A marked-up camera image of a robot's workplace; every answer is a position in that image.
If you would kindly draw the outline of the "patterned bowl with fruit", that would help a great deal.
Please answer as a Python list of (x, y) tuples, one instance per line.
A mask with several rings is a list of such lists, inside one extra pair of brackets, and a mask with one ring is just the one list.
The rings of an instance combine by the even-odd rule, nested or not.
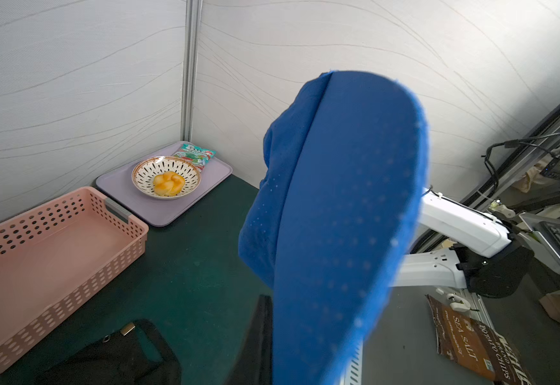
[(177, 157), (153, 157), (132, 172), (134, 186), (149, 197), (174, 200), (194, 192), (201, 183), (201, 172)]

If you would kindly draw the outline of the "brown snack bag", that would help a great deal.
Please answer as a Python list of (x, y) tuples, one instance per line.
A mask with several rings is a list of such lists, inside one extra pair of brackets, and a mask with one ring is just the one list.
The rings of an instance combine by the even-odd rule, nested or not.
[(508, 340), (469, 316), (428, 295), (437, 353), (495, 384), (531, 384)]

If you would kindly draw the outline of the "lilac tray mat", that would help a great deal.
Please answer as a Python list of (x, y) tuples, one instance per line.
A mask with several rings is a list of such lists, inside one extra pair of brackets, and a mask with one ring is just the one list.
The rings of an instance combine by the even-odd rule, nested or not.
[(95, 184), (101, 192), (120, 203), (150, 226), (157, 228), (168, 226), (207, 193), (219, 186), (233, 172), (230, 165), (214, 157), (204, 168), (199, 187), (186, 197), (179, 197), (175, 200), (161, 200), (140, 192), (132, 182), (132, 172), (135, 167), (151, 157), (169, 156), (182, 144), (181, 141), (175, 142), (129, 164), (120, 166), (99, 176)]

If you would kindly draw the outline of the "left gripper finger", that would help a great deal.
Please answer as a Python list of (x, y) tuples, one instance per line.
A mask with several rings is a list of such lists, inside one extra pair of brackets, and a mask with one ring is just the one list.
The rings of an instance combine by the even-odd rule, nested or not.
[(273, 300), (268, 295), (260, 295), (241, 350), (225, 384), (271, 385), (272, 383)]

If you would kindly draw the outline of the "black baseball cap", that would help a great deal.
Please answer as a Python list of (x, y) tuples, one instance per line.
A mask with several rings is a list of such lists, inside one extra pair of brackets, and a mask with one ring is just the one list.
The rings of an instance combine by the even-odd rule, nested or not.
[(129, 322), (39, 375), (37, 384), (180, 384), (180, 362), (147, 319)]

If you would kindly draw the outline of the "green snack packet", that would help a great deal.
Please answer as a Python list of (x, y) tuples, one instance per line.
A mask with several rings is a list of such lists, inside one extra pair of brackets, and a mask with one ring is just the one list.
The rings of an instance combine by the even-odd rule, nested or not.
[(181, 160), (192, 164), (200, 171), (204, 170), (207, 163), (209, 163), (215, 155), (216, 151), (214, 150), (203, 149), (190, 143), (182, 144), (182, 146), (180, 146), (177, 151), (172, 154), (173, 157), (180, 158)]

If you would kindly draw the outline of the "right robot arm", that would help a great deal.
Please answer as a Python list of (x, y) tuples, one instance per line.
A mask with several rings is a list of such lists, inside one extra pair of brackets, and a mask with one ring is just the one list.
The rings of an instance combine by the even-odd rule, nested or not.
[(519, 287), (535, 253), (509, 222), (424, 191), (419, 223), (443, 234), (449, 248), (403, 257), (394, 287), (449, 287), (506, 298)]

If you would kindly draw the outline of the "blue baseball cap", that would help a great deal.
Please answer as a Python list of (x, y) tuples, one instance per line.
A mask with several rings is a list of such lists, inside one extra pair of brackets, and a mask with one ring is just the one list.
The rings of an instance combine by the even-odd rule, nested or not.
[(238, 254), (273, 291), (272, 381), (332, 384), (387, 306), (416, 230), (424, 109), (381, 75), (328, 72), (270, 125), (263, 157)]

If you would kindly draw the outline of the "pink plastic basket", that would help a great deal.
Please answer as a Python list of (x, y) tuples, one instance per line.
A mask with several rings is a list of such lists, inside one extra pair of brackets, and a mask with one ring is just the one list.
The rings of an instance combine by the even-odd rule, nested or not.
[(92, 187), (0, 223), (0, 374), (142, 256), (147, 236)]

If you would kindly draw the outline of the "white perforated vent strip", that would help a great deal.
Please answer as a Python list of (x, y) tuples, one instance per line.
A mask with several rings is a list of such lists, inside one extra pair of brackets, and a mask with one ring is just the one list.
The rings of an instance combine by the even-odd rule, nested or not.
[(363, 342), (358, 343), (351, 354), (339, 385), (361, 385), (363, 373)]

